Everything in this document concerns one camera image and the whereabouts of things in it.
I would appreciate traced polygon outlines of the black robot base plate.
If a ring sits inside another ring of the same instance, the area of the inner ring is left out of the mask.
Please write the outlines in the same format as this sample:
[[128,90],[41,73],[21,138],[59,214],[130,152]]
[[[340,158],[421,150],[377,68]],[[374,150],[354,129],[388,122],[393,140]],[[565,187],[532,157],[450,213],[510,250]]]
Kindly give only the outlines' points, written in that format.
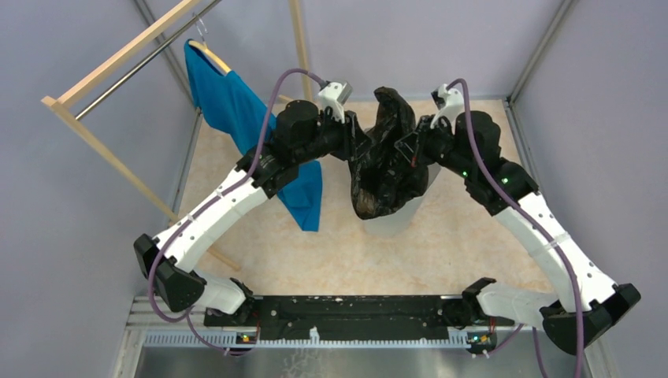
[[136,298],[128,322],[149,347],[208,347],[241,357],[269,349],[452,349],[490,358],[522,330],[473,312],[458,295],[258,296],[239,316],[194,309],[162,320]]

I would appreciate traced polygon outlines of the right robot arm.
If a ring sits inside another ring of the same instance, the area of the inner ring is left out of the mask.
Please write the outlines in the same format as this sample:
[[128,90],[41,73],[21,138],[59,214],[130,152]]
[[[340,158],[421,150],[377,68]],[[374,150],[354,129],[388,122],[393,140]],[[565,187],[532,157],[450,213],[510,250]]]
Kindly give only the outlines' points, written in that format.
[[424,116],[395,148],[414,168],[437,164],[462,177],[470,197],[516,238],[552,286],[542,293],[479,279],[463,291],[464,318],[471,324],[490,317],[526,324],[576,355],[616,325],[640,301],[640,292],[615,282],[586,256],[533,178],[502,156],[500,134],[481,111],[453,121]]

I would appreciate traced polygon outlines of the white plastic trash bin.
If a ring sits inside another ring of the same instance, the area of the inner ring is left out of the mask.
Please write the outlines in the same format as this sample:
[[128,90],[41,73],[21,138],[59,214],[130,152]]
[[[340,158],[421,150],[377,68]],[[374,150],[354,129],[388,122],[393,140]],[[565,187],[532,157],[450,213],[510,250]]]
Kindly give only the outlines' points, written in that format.
[[372,235],[390,237],[406,230],[440,173],[435,164],[411,168],[394,146],[402,137],[386,138],[370,150],[358,172],[351,198]]

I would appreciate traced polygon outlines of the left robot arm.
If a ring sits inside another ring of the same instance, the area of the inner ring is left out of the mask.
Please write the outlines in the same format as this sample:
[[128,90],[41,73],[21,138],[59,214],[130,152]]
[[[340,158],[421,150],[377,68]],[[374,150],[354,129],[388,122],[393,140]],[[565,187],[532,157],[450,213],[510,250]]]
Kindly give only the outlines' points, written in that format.
[[270,137],[251,147],[213,193],[170,228],[134,242],[154,312],[176,323],[199,306],[223,313],[234,325],[246,324],[253,313],[251,290],[234,278],[198,274],[200,258],[234,223],[295,181],[300,166],[326,155],[355,161],[372,145],[356,113],[338,102],[324,109],[289,102]]

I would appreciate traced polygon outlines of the black trash bag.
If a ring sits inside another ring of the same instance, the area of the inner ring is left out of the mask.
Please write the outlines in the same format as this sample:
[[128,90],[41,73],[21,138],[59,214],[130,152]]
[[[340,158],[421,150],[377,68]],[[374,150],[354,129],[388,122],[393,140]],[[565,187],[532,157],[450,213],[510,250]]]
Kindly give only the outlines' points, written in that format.
[[429,171],[416,168],[395,148],[395,143],[416,128],[413,108],[391,87],[374,90],[378,101],[374,126],[365,131],[372,146],[348,164],[351,204],[357,217],[371,220],[396,213],[410,200],[425,194]]

